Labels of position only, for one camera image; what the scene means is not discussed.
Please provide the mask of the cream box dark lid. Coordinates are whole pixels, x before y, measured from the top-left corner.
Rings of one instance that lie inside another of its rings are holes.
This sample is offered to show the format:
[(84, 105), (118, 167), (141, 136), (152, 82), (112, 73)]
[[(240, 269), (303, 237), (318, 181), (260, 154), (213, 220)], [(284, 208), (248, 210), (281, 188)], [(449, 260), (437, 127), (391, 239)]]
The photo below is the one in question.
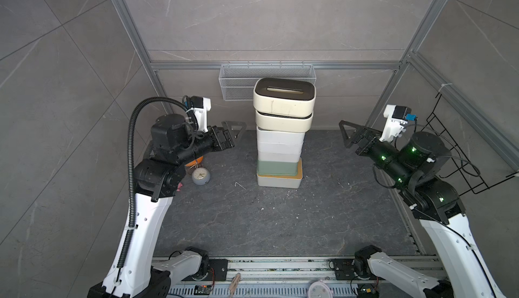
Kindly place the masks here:
[(273, 130), (288, 133), (306, 133), (310, 130), (313, 114), (307, 117), (287, 117), (265, 114), (256, 111), (255, 121), (257, 127), (263, 130)]
[(316, 87), (306, 81), (263, 78), (254, 87), (254, 109), (262, 114), (306, 118), (315, 102)]

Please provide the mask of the grey lid white tissue box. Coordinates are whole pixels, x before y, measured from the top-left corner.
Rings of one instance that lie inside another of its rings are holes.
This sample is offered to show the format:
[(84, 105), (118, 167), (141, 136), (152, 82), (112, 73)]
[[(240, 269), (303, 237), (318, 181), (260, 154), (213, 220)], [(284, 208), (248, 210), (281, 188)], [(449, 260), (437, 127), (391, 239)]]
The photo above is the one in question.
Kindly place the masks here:
[(292, 133), (276, 130), (265, 130), (256, 127), (257, 140), (261, 143), (299, 145), (304, 142), (305, 133)]

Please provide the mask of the small bamboo lid tissue box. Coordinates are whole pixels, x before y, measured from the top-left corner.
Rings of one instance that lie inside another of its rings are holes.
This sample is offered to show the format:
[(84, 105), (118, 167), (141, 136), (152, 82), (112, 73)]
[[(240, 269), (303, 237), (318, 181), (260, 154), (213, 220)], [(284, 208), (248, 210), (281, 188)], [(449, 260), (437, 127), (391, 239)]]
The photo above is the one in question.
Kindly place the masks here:
[(258, 160), (262, 162), (298, 163), (300, 156), (300, 153), (258, 152)]

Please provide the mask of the cream box dark lid back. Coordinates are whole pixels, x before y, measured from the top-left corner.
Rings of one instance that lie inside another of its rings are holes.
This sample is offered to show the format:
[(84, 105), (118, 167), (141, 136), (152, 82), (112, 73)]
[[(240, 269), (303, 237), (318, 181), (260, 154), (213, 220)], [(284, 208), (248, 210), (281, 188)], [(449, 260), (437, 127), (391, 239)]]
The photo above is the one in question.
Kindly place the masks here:
[(254, 109), (262, 114), (306, 118), (315, 102), (316, 87), (306, 81), (263, 78), (254, 87)]

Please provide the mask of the green tissue box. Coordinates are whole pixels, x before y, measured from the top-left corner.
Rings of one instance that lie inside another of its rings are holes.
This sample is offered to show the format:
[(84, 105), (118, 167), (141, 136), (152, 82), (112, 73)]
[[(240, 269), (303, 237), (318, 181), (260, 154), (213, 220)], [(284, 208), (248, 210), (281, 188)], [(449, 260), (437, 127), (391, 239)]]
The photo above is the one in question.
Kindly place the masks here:
[(273, 162), (258, 160), (257, 173), (269, 176), (296, 176), (298, 162)]

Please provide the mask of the large bamboo lid tissue box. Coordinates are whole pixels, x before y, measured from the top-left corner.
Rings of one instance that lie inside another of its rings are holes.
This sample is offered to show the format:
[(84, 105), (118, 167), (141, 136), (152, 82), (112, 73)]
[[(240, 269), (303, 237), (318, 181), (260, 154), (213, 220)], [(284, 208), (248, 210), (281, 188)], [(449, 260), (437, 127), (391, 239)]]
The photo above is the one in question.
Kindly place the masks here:
[(261, 187), (298, 189), (303, 179), (302, 159), (298, 163), (298, 174), (296, 176), (269, 176), (257, 173), (258, 185)]

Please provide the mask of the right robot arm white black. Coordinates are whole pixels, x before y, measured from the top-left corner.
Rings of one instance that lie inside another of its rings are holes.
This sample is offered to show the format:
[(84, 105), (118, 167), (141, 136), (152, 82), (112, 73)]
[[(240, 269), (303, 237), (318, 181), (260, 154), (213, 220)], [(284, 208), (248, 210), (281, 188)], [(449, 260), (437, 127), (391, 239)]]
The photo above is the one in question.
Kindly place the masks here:
[(413, 217), (435, 246), (447, 279), (429, 278), (395, 261), (374, 245), (355, 253), (357, 279), (389, 281), (412, 297), (503, 297), (474, 240), (458, 192), (438, 171), (450, 152), (438, 135), (419, 131), (396, 149), (378, 130), (342, 120), (344, 145), (357, 145), (358, 156), (370, 158), (394, 184)]

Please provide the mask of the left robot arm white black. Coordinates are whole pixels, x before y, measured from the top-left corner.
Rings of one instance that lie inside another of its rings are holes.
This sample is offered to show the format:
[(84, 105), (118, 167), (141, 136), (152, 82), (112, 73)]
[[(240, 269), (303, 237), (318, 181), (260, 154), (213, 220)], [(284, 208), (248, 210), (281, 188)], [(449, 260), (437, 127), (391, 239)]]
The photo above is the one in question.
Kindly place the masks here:
[(231, 149), (246, 130), (244, 122), (225, 121), (205, 132), (191, 128), (179, 114), (157, 119), (143, 160), (132, 166), (133, 202), (128, 209), (132, 233), (122, 238), (105, 279), (89, 289), (88, 297), (165, 297), (173, 284), (191, 278), (214, 279), (208, 252), (188, 247), (164, 266), (153, 267), (155, 246), (164, 217), (186, 176), (186, 164), (211, 152)]

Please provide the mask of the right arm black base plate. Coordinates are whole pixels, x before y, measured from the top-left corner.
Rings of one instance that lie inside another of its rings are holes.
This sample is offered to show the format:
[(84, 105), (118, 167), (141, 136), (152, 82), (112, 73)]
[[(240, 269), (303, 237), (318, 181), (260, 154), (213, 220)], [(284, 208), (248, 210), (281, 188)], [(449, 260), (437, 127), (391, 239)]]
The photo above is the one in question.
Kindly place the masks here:
[(328, 267), (337, 280), (354, 280), (365, 276), (364, 263), (359, 258), (335, 258), (328, 261)]

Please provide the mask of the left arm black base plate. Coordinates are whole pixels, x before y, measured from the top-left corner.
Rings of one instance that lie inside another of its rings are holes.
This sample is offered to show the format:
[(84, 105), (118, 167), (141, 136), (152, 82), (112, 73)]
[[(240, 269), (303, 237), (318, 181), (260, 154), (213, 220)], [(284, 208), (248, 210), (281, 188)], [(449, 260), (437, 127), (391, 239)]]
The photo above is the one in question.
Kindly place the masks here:
[(208, 279), (216, 282), (225, 281), (228, 274), (227, 259), (209, 259), (208, 264)]

